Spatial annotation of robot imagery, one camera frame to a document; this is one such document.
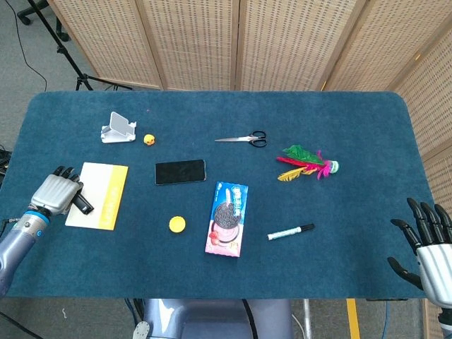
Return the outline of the black-handled scissors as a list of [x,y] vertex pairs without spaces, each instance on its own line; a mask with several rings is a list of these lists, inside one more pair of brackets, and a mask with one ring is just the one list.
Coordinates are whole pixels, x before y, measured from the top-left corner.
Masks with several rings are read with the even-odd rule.
[[252,131],[247,136],[215,139],[215,142],[246,142],[256,148],[263,148],[267,145],[266,132],[262,130]]

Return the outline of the oreo cookie box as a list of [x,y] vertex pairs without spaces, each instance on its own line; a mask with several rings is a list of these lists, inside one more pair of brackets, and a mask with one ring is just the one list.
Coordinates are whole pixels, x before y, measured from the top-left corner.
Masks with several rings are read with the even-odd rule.
[[210,213],[205,252],[239,258],[249,187],[217,182]]

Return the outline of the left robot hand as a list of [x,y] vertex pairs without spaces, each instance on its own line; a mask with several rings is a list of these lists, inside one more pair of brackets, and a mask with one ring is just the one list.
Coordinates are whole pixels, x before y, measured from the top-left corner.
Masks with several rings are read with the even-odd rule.
[[28,209],[46,216],[65,214],[82,188],[83,183],[73,167],[59,166],[33,194]]

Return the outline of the wooden folding screen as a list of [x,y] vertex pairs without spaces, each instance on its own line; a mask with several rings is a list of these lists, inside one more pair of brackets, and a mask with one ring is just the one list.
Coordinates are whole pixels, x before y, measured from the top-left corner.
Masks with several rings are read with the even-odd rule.
[[390,90],[452,212],[452,0],[48,0],[103,80],[159,90]]

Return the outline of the black tripod stand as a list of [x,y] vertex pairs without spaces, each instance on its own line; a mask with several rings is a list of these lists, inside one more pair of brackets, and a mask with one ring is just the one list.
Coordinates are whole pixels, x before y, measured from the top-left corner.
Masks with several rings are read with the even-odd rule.
[[89,80],[96,81],[98,83],[104,83],[107,85],[110,85],[113,90],[118,90],[120,88],[126,89],[126,90],[133,90],[132,87],[129,87],[127,85],[121,85],[119,83],[115,83],[112,81],[103,80],[101,78],[97,78],[94,76],[90,76],[86,73],[83,73],[73,58],[71,57],[69,51],[67,48],[63,45],[62,40],[59,38],[57,33],[52,29],[51,25],[48,23],[47,19],[42,15],[42,12],[38,5],[33,0],[27,0],[28,3],[31,5],[31,7],[35,10],[37,16],[41,20],[42,24],[46,27],[49,34],[52,36],[53,40],[56,42],[57,45],[57,53],[64,55],[66,60],[70,63],[72,69],[76,72],[76,90],[80,90],[81,86],[84,85],[88,90],[93,90],[93,87],[90,85]]

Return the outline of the black stapler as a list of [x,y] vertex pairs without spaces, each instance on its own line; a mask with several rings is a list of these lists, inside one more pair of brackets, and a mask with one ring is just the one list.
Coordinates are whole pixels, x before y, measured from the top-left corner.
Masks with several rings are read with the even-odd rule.
[[79,211],[84,215],[88,215],[94,210],[94,207],[88,202],[81,192],[78,192],[74,196],[72,204],[74,204],[74,206],[77,207],[77,209],[79,209]]

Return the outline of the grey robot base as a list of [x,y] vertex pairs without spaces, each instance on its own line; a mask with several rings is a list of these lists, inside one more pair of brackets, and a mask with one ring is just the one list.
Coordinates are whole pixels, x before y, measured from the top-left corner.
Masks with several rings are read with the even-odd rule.
[[287,299],[147,299],[132,339],[294,339]]

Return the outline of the black smartphone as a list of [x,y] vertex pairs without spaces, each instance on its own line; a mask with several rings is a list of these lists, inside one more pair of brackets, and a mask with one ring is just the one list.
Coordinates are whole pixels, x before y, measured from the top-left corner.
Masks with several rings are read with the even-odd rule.
[[161,162],[155,165],[155,184],[182,184],[206,180],[204,160]]

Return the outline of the blue table mat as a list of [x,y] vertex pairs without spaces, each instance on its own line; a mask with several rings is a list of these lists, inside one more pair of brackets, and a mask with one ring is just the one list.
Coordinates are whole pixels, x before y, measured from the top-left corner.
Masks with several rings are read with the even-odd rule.
[[[136,140],[103,143],[111,112]],[[267,145],[215,142],[266,132]],[[146,134],[155,144],[143,142]],[[337,160],[318,180],[278,175],[301,145]],[[155,184],[161,162],[204,160],[206,180]],[[391,220],[432,195],[405,101],[393,92],[64,91],[31,99],[0,188],[0,220],[25,211],[58,166],[129,168],[113,231],[54,218],[18,267],[11,297],[421,298],[390,268],[419,268]],[[239,258],[205,252],[217,182],[249,187]],[[169,221],[182,216],[183,232]],[[267,234],[315,224],[268,241]]]

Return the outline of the white and yellow notebook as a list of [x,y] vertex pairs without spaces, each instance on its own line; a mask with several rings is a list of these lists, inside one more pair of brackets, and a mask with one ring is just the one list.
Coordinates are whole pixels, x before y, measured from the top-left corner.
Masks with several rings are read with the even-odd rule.
[[93,210],[83,214],[72,206],[65,226],[113,231],[128,170],[123,165],[84,162],[81,170],[81,181],[84,184],[81,195]]

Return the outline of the white marker with black cap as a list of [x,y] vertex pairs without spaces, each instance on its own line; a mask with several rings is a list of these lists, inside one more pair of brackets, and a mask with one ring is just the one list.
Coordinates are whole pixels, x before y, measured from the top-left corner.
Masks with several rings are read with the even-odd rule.
[[294,227],[288,230],[282,230],[279,232],[274,232],[274,233],[270,233],[267,234],[267,238],[268,241],[272,241],[275,239],[279,239],[279,238],[283,238],[283,237],[288,237],[288,236],[292,236],[294,234],[298,234],[298,233],[302,233],[302,232],[306,232],[309,230],[313,230],[315,228],[315,224],[310,223],[308,225],[303,225],[303,226],[299,226],[299,227]]

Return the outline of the white phone stand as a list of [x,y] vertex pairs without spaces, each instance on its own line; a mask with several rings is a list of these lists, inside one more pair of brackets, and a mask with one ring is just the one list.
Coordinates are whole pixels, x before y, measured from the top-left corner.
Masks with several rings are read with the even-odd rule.
[[136,140],[135,121],[130,122],[127,118],[111,112],[109,124],[101,129],[100,138],[103,143],[125,143]]

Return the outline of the colourful feather shuttlecock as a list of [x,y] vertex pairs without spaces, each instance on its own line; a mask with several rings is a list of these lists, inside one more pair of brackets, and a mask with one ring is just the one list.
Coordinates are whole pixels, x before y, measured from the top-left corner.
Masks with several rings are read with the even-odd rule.
[[291,145],[282,150],[284,156],[277,157],[278,162],[295,166],[294,169],[283,172],[278,175],[278,181],[290,182],[301,175],[316,174],[318,180],[335,174],[340,165],[337,160],[324,159],[321,151],[316,153],[304,149],[301,145]]

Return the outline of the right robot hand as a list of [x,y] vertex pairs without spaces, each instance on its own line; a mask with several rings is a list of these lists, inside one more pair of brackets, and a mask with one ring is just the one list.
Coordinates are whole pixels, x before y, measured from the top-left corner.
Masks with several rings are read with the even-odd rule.
[[417,230],[404,220],[392,219],[407,239],[416,257],[420,273],[403,268],[393,257],[389,266],[403,280],[424,291],[427,299],[438,307],[452,309],[452,218],[439,204],[430,206],[408,198]]

